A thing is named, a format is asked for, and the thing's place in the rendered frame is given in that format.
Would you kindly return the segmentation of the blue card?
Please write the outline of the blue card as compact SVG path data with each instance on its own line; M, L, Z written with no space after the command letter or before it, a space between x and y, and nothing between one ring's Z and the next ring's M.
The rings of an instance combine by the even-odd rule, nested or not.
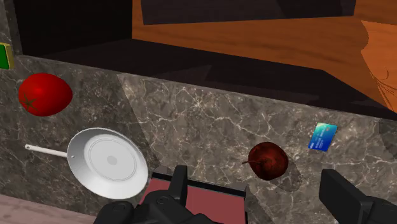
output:
M319 151L328 151L336 131L336 125L317 123L310 139L308 148Z

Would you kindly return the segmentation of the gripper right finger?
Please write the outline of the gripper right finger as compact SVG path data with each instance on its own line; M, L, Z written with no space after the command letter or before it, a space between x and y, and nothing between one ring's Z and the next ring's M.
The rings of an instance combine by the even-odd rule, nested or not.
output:
M397 205L367 196L334 169L323 169L319 200L339 224L397 224Z

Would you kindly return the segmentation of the red flat box black rim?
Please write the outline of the red flat box black rim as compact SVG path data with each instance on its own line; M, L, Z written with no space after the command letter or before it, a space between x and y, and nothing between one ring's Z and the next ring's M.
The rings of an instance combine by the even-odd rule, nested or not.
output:
M162 166L155 169L144 198L150 192L169 188L174 172L169 174L167 170ZM187 185L188 224L247 224L244 186L230 188L191 179L187 179Z

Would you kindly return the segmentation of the white frying pan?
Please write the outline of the white frying pan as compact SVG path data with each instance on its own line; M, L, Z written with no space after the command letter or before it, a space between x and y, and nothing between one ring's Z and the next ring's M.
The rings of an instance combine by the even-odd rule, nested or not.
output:
M75 134L67 151L25 145L25 149L67 158L74 177L91 192L108 199L129 199L148 180L148 166L140 149L123 134L93 127Z

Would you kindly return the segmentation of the red tomato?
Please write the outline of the red tomato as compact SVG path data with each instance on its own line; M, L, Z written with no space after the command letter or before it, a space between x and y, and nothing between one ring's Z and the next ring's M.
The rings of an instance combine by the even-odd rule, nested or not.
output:
M71 87L58 76L36 73L19 87L18 99L22 107L35 116L52 116L65 109L73 98Z

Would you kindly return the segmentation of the green block with yellow edge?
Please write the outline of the green block with yellow edge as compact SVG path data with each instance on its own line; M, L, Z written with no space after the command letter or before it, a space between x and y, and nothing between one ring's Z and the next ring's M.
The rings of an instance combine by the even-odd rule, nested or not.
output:
M13 69L14 61L11 45L0 43L0 69Z

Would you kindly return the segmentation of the dark red apple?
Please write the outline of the dark red apple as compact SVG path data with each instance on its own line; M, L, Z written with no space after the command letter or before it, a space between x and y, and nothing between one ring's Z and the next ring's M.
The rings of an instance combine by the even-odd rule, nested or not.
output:
M278 145L262 142L250 150L248 159L242 164L249 164L260 179L270 181L286 172L289 160L285 151Z

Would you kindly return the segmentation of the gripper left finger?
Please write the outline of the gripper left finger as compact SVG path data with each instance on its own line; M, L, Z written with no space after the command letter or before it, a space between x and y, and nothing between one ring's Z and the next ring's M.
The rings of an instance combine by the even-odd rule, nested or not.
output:
M93 224L188 224L187 167L178 165L169 188L150 192L134 207L127 201L106 204Z

